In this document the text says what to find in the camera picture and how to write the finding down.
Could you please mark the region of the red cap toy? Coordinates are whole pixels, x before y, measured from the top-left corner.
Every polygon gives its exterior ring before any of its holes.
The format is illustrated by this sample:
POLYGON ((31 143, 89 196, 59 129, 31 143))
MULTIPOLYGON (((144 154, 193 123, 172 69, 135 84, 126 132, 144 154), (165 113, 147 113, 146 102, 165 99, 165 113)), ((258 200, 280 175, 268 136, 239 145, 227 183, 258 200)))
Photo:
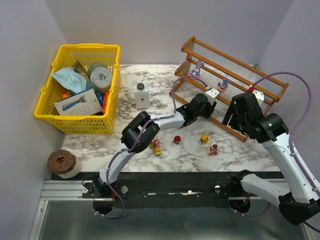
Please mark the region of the red cap toy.
POLYGON ((179 135, 176 135, 176 136, 173 138, 172 143, 175 144, 175 145, 178 145, 180 142, 181 142, 181 137, 180 137, 179 135))

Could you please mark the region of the purple bunny orange cup toy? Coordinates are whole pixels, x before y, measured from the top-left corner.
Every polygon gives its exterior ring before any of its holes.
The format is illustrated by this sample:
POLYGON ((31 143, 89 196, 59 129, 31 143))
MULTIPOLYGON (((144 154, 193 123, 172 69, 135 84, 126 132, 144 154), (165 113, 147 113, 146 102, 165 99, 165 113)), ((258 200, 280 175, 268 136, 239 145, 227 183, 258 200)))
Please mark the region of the purple bunny orange cup toy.
POLYGON ((217 90, 219 92, 225 92, 228 89, 230 83, 231 80, 224 78, 221 82, 217 84, 217 90))

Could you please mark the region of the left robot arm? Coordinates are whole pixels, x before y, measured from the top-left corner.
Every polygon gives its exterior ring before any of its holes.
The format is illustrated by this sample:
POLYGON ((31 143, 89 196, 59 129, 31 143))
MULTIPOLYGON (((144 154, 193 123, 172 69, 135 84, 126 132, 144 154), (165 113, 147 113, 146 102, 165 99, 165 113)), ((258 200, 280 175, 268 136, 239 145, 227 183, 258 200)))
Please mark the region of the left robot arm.
POLYGON ((193 124, 199 117, 208 119, 214 112, 217 104, 218 92, 214 89, 198 93, 193 99, 175 107, 173 113, 149 115, 146 111, 140 112, 122 131, 118 150, 111 158, 105 173, 98 173, 92 180, 99 195, 103 196, 110 189, 121 170, 128 161, 138 153, 149 147, 158 132, 181 129, 193 124))

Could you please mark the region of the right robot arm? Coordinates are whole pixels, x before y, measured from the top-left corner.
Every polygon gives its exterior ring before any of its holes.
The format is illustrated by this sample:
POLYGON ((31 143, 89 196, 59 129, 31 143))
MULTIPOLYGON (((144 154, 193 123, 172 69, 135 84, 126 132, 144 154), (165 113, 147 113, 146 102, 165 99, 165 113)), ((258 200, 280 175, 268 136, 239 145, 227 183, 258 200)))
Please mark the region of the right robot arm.
POLYGON ((232 129, 257 140, 271 155, 288 187, 280 187, 242 170, 231 177, 233 194, 254 194, 278 207, 291 224, 299 225, 320 212, 320 183, 311 173, 293 144, 291 132, 276 113, 264 115, 252 92, 234 96, 222 121, 232 129))

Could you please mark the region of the purple bunny pink base toy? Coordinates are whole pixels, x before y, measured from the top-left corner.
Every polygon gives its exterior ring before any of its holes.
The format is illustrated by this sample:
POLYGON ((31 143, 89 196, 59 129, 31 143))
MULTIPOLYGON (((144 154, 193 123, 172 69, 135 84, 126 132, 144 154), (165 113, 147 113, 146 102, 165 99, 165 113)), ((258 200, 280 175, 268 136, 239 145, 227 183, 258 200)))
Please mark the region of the purple bunny pink base toy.
POLYGON ((201 68, 204 66, 201 60, 197 61, 197 64, 189 71, 188 76, 195 77, 196 79, 200 78, 201 68))

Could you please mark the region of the red white figure toy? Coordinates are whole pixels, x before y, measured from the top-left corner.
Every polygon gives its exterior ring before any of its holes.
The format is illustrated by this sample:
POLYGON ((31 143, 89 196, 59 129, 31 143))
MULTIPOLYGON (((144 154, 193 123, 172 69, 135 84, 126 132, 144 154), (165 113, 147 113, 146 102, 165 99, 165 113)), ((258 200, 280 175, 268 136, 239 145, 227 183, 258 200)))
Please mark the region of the red white figure toy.
POLYGON ((216 156, 218 154, 218 145, 217 144, 213 144, 208 151, 208 155, 209 156, 216 156))

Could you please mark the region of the yellow duck toy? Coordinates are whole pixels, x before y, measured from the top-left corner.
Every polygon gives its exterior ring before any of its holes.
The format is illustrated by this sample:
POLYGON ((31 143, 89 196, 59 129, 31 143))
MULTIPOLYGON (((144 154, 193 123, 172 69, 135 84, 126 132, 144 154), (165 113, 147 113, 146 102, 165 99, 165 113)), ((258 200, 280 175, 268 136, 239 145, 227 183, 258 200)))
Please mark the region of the yellow duck toy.
POLYGON ((202 144, 207 144, 208 143, 208 141, 209 141, 209 136, 207 135, 207 134, 203 134, 201 137, 200 137, 200 142, 202 143, 202 144))

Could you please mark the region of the small yellow blue toy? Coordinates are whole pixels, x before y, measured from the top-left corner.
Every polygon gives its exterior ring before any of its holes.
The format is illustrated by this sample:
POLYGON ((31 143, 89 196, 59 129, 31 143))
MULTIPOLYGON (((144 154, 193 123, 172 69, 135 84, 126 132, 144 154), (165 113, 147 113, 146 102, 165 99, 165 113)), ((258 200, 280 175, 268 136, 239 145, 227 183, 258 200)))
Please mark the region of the small yellow blue toy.
POLYGON ((157 148, 157 149, 155 150, 155 155, 156 155, 156 156, 160 156, 161 153, 162 153, 162 151, 161 151, 159 148, 157 148))

